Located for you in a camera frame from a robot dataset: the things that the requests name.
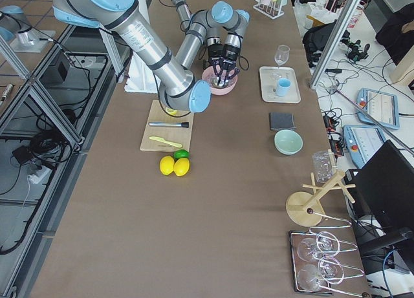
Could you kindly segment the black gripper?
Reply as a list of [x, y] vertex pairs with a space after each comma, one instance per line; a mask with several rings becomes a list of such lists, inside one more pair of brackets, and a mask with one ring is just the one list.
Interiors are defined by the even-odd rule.
[[236, 66], [236, 61], [240, 53], [240, 47], [233, 46], [231, 44], [224, 44], [223, 46], [223, 59], [226, 62], [226, 82], [230, 82], [235, 78], [240, 70]]
[[208, 64], [212, 65], [213, 69], [211, 82], [219, 82], [220, 85], [227, 85], [228, 62], [222, 58], [223, 47], [224, 45], [222, 44], [208, 46]]

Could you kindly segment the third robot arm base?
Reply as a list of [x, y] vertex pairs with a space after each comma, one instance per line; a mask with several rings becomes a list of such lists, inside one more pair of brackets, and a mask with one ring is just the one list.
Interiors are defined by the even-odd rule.
[[35, 29], [24, 11], [16, 5], [1, 8], [1, 38], [14, 52], [40, 53], [55, 33], [53, 30]]

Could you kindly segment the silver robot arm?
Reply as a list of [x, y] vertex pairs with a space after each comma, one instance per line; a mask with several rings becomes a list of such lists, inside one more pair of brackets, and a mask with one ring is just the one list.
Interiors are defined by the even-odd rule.
[[180, 111], [202, 112], [211, 99], [207, 82], [197, 80], [171, 53], [139, 12], [138, 0], [53, 0], [56, 19], [116, 32], [164, 85], [163, 104]]
[[201, 46], [206, 45], [208, 66], [213, 69], [211, 84], [223, 89], [235, 78], [239, 69], [237, 60], [247, 30], [250, 14], [235, 10], [224, 1], [216, 2], [209, 10], [192, 14], [187, 0], [171, 0], [181, 20], [185, 33], [176, 58], [189, 69]]

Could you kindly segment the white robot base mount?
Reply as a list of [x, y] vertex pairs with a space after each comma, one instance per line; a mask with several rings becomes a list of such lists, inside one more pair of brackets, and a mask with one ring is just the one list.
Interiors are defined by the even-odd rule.
[[124, 88], [126, 92], [157, 93], [156, 83], [160, 80], [154, 77], [153, 72], [136, 52], [133, 52], [127, 75]]

